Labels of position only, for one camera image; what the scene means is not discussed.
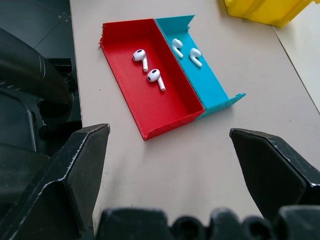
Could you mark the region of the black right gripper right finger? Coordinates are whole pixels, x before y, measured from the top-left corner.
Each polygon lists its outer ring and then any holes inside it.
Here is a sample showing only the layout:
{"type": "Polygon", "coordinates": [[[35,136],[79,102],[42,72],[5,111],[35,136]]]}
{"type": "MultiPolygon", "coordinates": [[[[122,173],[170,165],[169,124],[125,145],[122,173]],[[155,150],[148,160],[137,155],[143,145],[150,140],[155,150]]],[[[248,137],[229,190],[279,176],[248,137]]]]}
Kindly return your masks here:
{"type": "Polygon", "coordinates": [[[291,205],[320,204],[320,172],[281,137],[232,128],[229,132],[246,187],[265,219],[291,205]]]}

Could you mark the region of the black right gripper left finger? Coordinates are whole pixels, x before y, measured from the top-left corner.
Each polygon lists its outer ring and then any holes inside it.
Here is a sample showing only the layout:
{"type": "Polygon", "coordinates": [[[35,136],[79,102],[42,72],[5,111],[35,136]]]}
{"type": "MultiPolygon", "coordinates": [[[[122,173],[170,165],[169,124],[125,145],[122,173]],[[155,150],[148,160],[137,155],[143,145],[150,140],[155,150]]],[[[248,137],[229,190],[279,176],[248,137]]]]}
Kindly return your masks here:
{"type": "Polygon", "coordinates": [[[73,132],[0,221],[2,240],[78,240],[92,222],[110,125],[73,132]]]}

